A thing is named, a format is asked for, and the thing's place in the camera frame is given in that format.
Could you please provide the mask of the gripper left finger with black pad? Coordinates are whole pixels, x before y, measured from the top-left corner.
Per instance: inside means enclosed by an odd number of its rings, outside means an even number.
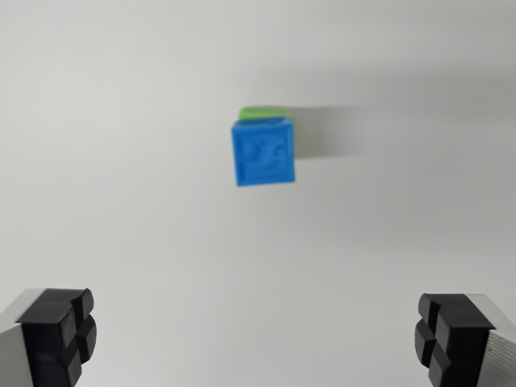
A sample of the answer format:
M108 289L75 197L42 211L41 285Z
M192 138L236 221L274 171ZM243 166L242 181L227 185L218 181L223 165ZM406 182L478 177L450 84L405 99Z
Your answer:
M90 289L25 289L1 312L1 385L71 387L94 353Z

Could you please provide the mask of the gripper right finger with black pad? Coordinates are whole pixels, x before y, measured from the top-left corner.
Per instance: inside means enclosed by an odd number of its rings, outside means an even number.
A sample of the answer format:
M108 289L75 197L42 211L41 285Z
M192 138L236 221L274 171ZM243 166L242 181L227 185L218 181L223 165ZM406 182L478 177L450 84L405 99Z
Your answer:
M515 385L515 324L484 294L424 293L418 361L438 387Z

